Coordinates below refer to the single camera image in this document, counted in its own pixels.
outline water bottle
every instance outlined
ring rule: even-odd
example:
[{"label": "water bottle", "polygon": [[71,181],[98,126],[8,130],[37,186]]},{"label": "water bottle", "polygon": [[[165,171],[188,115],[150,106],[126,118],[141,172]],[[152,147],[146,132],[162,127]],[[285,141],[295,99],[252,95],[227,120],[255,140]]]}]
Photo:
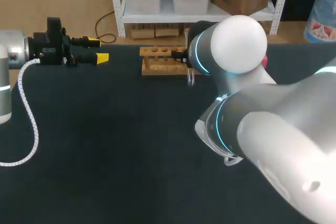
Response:
[{"label": "water bottle", "polygon": [[315,0],[304,37],[310,42],[336,41],[336,0]]}]

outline metal shelf frame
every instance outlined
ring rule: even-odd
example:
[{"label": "metal shelf frame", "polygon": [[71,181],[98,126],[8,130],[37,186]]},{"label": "metal shelf frame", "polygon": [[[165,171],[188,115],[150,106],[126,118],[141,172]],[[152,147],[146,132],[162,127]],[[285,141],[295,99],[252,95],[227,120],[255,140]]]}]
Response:
[{"label": "metal shelf frame", "polygon": [[[116,22],[118,27],[119,37],[125,37],[125,25],[129,23],[193,23],[200,20],[207,20],[212,22],[220,22],[230,16],[227,12],[221,10],[214,4],[209,4],[209,11],[207,15],[175,15],[172,6],[172,0],[162,0],[161,13],[157,15],[134,15],[127,10],[127,4],[122,0],[112,0],[114,12],[116,14]],[[277,0],[274,7],[270,1],[268,7],[251,15],[257,21],[272,21],[270,34],[277,34],[280,24],[282,10],[284,9],[286,0]]]}]

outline wooden block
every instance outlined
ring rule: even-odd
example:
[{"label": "wooden block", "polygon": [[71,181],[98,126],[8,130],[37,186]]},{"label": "wooden block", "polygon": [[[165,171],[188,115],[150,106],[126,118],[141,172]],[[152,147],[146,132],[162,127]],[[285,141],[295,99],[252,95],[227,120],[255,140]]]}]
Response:
[{"label": "wooden block", "polygon": [[184,52],[185,47],[140,47],[140,56],[168,56],[172,55],[172,51]]},{"label": "wooden block", "polygon": [[144,59],[142,74],[144,76],[187,74],[186,64],[170,58],[172,51],[183,52],[184,50],[185,47],[141,47],[139,54]]},{"label": "wooden block", "polygon": [[155,36],[178,36],[180,34],[178,26],[178,24],[174,23],[155,24]]},{"label": "wooden block", "polygon": [[142,62],[142,75],[144,76],[156,76],[156,75],[181,75],[187,74],[186,64],[182,64],[173,59],[149,59],[150,68],[146,69],[145,63]]},{"label": "wooden block", "polygon": [[131,28],[132,39],[152,39],[155,37],[154,24],[134,24]]}]

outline white robotic arm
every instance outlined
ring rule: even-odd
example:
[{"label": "white robotic arm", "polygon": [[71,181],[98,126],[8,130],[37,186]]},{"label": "white robotic arm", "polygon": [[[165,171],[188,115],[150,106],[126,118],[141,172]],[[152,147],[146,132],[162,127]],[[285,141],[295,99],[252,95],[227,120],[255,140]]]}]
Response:
[{"label": "white robotic arm", "polygon": [[13,163],[0,162],[0,166],[21,165],[35,154],[38,147],[37,125],[23,89],[23,74],[30,65],[61,65],[66,62],[66,65],[75,67],[78,63],[97,65],[109,60],[109,54],[90,50],[75,55],[71,46],[100,47],[100,40],[88,37],[70,39],[60,19],[52,17],[47,19],[47,31],[34,33],[34,37],[25,37],[22,31],[0,30],[0,124],[6,123],[12,115],[9,68],[20,69],[17,85],[34,131],[34,145],[28,156]]},{"label": "white robotic arm", "polygon": [[309,219],[336,223],[336,60],[310,78],[278,86],[260,64],[266,43],[262,27],[245,16],[191,42],[190,62],[213,76],[223,95],[196,132],[227,165],[251,161]]},{"label": "white robotic arm", "polygon": [[10,88],[8,54],[6,48],[0,45],[0,124],[7,122],[12,116]]}]

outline wooden floor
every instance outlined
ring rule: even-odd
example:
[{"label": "wooden floor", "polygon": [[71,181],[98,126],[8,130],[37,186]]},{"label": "wooden floor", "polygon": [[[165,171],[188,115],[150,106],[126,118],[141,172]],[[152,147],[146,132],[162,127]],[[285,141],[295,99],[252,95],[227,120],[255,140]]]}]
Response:
[{"label": "wooden floor", "polygon": [[[61,17],[62,24],[72,37],[95,37],[95,23],[104,14],[113,11],[112,0],[0,0],[0,29],[20,29],[27,36],[33,32],[45,31],[48,16]],[[268,31],[269,22],[263,26]],[[281,23],[277,35],[268,36],[270,43],[304,42],[302,36],[305,22]],[[98,33],[118,35],[114,15],[102,20]],[[183,45],[184,38],[131,40],[117,37],[116,44]],[[11,72],[11,83],[17,78],[17,71]]]}]

